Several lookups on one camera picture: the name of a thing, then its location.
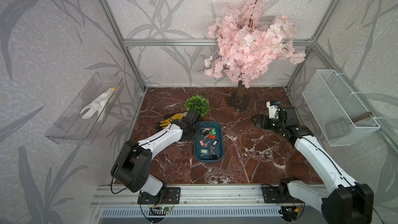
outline wallpaper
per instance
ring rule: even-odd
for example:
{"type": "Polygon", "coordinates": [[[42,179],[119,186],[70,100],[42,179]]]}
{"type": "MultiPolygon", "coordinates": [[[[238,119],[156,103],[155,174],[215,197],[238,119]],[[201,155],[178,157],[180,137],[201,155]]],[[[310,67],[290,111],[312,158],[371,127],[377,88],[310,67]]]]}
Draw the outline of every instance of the wallpaper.
{"type": "Polygon", "coordinates": [[[0,0],[0,223],[82,223],[140,89],[97,0],[0,0]],[[45,132],[95,72],[125,87],[91,145],[45,132]]]}
{"type": "MultiPolygon", "coordinates": [[[[290,98],[302,122],[315,134],[329,155],[359,183],[372,188],[374,207],[384,222],[395,223],[398,218],[398,156],[387,145],[379,131],[364,137],[351,146],[330,146],[301,92],[317,69],[330,69],[311,53],[291,86],[290,98]]],[[[373,212],[372,223],[381,223],[373,212]]]]}
{"type": "Polygon", "coordinates": [[[343,0],[319,39],[398,133],[398,0],[343,0]]]}
{"type": "MultiPolygon", "coordinates": [[[[124,39],[209,38],[212,25],[225,3],[243,0],[107,0],[124,39]]],[[[297,23],[294,38],[311,38],[331,0],[268,0],[264,22],[287,14],[297,23]]],[[[147,86],[231,86],[228,78],[203,74],[203,61],[217,54],[216,47],[130,47],[147,86]]],[[[253,86],[285,86],[294,70],[289,61],[273,62],[253,86]]]]}

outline robotic arm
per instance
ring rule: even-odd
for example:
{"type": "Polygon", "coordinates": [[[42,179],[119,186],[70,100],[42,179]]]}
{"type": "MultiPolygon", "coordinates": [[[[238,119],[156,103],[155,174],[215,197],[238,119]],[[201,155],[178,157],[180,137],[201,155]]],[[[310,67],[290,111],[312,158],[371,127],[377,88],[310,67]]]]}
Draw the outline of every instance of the robotic arm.
{"type": "Polygon", "coordinates": [[[260,114],[252,120],[256,127],[280,132],[304,155],[326,186],[326,190],[321,190],[298,178],[282,179],[278,187],[280,197],[300,199],[321,212],[329,224],[371,223],[372,189],[357,183],[323,150],[312,132],[299,125],[294,107],[279,108],[272,116],[260,114]]]}
{"type": "Polygon", "coordinates": [[[147,192],[157,198],[163,198],[164,183],[149,174],[152,159],[174,142],[197,137],[200,115],[190,110],[181,120],[173,120],[171,124],[155,135],[138,142],[127,141],[115,163],[111,175],[119,180],[130,191],[147,192]]]}
{"type": "MultiPolygon", "coordinates": [[[[329,224],[367,224],[372,220],[373,191],[358,184],[323,150],[316,137],[299,125],[294,107],[278,108],[272,115],[252,118],[256,127],[280,132],[310,162],[326,186],[312,187],[298,178],[281,179],[279,197],[294,197],[320,211],[329,224]]],[[[111,175],[130,191],[139,190],[163,199],[165,185],[149,174],[152,159],[163,149],[179,140],[199,137],[199,115],[190,110],[181,120],[155,135],[135,142],[127,141],[120,151],[111,175]]]]}

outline wooden stick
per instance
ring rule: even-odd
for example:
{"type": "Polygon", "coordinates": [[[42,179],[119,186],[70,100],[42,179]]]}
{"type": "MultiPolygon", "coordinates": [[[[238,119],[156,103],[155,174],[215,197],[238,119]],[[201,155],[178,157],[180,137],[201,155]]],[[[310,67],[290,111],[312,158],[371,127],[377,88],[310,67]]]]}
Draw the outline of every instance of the wooden stick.
{"type": "Polygon", "coordinates": [[[372,117],[372,116],[373,116],[373,113],[367,112],[367,113],[362,114],[362,115],[359,116],[359,117],[356,117],[356,118],[351,119],[351,121],[352,121],[353,123],[356,123],[356,122],[358,122],[358,121],[361,121],[361,120],[363,120],[363,119],[366,119],[366,118],[369,118],[369,117],[372,117]]]}

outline clear acrylic shelf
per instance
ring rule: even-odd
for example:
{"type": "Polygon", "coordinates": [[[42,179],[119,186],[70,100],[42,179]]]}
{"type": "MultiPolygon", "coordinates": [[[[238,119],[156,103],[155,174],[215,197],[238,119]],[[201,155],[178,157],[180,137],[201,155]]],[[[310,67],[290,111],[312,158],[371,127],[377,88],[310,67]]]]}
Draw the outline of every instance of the clear acrylic shelf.
{"type": "Polygon", "coordinates": [[[112,110],[123,87],[124,82],[121,77],[100,73],[94,74],[58,120],[48,129],[45,136],[57,144],[91,144],[112,110]],[[83,107],[90,104],[109,88],[116,88],[116,90],[112,93],[102,112],[100,114],[96,112],[90,118],[82,119],[82,116],[87,112],[80,113],[83,107]]]}

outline green artificial plant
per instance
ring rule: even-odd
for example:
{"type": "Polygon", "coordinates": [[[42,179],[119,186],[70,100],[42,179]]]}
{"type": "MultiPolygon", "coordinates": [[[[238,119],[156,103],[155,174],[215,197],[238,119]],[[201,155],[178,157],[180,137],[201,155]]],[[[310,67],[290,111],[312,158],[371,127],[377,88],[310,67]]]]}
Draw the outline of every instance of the green artificial plant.
{"type": "Polygon", "coordinates": [[[195,110],[204,117],[209,112],[209,100],[201,95],[195,95],[187,99],[185,107],[187,111],[190,109],[195,110]]]}

